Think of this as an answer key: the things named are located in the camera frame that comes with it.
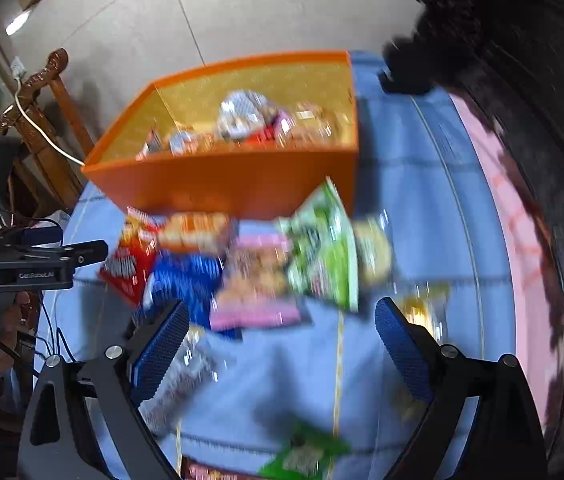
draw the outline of table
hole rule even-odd
[[[515,353],[515,311],[507,250],[493,198],[470,138],[443,89],[426,96],[385,95],[379,57],[352,52],[360,163],[355,217],[386,209],[400,283],[450,283],[451,343],[469,357],[497,360]],[[104,239],[112,251],[124,213],[92,184],[66,228],[65,243]],[[262,228],[244,221],[241,232]],[[77,359],[119,342],[130,309],[82,267],[70,290],[47,292],[52,326],[59,325]],[[230,366],[217,383],[190,399],[175,434],[160,446],[174,466],[183,453],[201,462],[255,472],[289,438],[295,417],[337,431],[351,453],[329,479],[381,479],[417,424],[403,420],[393,398],[401,378],[377,335],[373,309],[387,293],[361,297],[360,314],[307,300],[312,324],[244,330],[243,340],[210,334]],[[39,333],[48,337],[46,320]],[[45,352],[43,344],[37,350]],[[42,360],[36,358],[36,369]],[[89,403],[102,453],[116,478],[127,478],[97,401]],[[452,473],[475,413],[468,399],[438,475]]]

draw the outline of snack bag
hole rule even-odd
[[[322,480],[332,460],[349,451],[336,436],[297,422],[290,446],[257,474],[271,480]]]
[[[217,256],[159,251],[134,321],[151,322],[168,301],[179,299],[186,303],[191,323],[210,329],[211,300],[222,281],[222,272],[222,260]],[[237,338],[238,332],[226,330],[222,335]]]
[[[271,125],[276,113],[262,94],[236,90],[222,101],[217,127],[223,136],[239,140]]]
[[[143,148],[140,150],[135,158],[136,160],[143,160],[151,153],[159,153],[164,149],[162,141],[159,138],[159,134],[155,126],[151,128],[149,134],[146,136],[146,142],[144,142]]]
[[[446,305],[450,296],[448,283],[424,283],[413,287],[414,290],[395,304],[409,323],[421,325],[438,344],[444,344],[448,338],[446,327]]]
[[[325,143],[337,139],[334,112],[311,103],[297,103],[290,113],[279,114],[275,136],[280,146],[292,143]]]
[[[393,269],[393,249],[387,236],[388,225],[386,211],[382,211],[378,218],[369,216],[362,221],[353,222],[361,288],[385,282]]]
[[[150,216],[128,208],[117,248],[98,271],[100,278],[137,305],[153,268],[159,225]]]
[[[202,464],[187,456],[182,457],[180,474],[182,480],[259,480],[262,478],[261,476],[218,469],[210,465]]]
[[[292,218],[280,218],[277,224],[293,242],[286,273],[291,288],[357,312],[355,236],[331,179],[327,178]]]
[[[255,134],[251,134],[244,140],[245,144],[264,144],[275,141],[275,131],[273,126],[267,126]]]
[[[291,249],[282,235],[241,236],[229,249],[222,288],[211,303],[212,330],[297,323],[284,267]]]
[[[178,253],[222,254],[235,226],[222,213],[175,213],[159,232],[159,248]]]
[[[178,410],[191,393],[201,384],[217,381],[221,364],[201,340],[203,335],[204,331],[189,329],[155,395],[139,405],[138,411],[152,434],[170,433]]]
[[[223,140],[215,133],[196,134],[180,131],[169,138],[169,146],[173,155],[184,153],[209,152]]]

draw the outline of metal screw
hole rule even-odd
[[[453,345],[443,345],[440,351],[444,357],[448,357],[449,359],[455,359],[459,353],[458,349]]]
[[[510,366],[511,368],[515,368],[516,366],[518,366],[518,358],[515,357],[512,354],[506,354],[503,358],[502,358],[502,362],[507,365]]]
[[[122,352],[123,350],[121,346],[113,345],[106,349],[105,354],[109,359],[117,359],[120,355],[122,355]]]
[[[60,364],[60,356],[57,354],[50,355],[46,358],[46,366],[49,368],[55,368],[58,364]]]

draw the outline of blue snack package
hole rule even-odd
[[[222,270],[222,261],[216,256],[161,251],[133,314],[134,321],[151,322],[167,301],[178,299],[187,305],[191,323],[210,330],[211,300],[222,281]],[[228,338],[239,337],[236,330],[219,333]]]
[[[158,263],[162,268],[177,270],[187,276],[209,283],[218,283],[222,277],[223,264],[217,256],[205,254],[178,254],[170,251],[159,251]]]

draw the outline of pink snack package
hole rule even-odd
[[[211,303],[214,331],[300,322],[286,277],[292,243],[284,235],[243,235],[228,250],[223,284]]]

